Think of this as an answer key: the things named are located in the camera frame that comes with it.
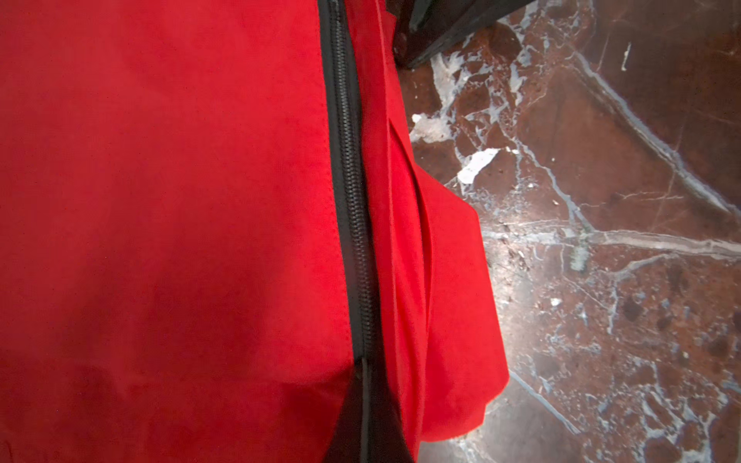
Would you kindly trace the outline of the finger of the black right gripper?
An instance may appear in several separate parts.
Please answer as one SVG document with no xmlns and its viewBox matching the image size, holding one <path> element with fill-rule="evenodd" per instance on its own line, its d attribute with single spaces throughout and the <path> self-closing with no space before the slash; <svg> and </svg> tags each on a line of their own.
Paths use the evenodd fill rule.
<svg viewBox="0 0 741 463">
<path fill-rule="evenodd" d="M 395 61 L 405 69 L 419 67 L 529 3 L 528 0 L 401 1 L 393 41 Z"/>
</svg>

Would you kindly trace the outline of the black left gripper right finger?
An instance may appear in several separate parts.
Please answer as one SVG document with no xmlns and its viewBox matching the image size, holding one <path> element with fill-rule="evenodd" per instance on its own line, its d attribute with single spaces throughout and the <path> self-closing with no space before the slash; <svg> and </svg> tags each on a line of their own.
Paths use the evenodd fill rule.
<svg viewBox="0 0 741 463">
<path fill-rule="evenodd" d="M 366 362 L 366 461 L 414 461 L 385 370 L 370 362 Z"/>
</svg>

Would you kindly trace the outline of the red X-Sport jacket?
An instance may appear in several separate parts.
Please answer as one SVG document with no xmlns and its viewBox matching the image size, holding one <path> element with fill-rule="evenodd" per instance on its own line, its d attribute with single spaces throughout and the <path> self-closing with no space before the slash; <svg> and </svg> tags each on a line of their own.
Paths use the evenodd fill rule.
<svg viewBox="0 0 741 463">
<path fill-rule="evenodd" d="M 1 5 L 1 458 L 323 462 L 355 364 L 414 461 L 509 372 L 382 1 Z"/>
</svg>

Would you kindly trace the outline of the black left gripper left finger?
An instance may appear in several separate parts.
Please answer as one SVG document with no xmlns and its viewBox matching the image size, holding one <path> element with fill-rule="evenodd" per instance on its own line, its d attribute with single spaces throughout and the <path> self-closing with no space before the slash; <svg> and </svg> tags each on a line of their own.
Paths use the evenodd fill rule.
<svg viewBox="0 0 741 463">
<path fill-rule="evenodd" d="M 358 361 L 324 463 L 365 461 L 365 360 Z"/>
</svg>

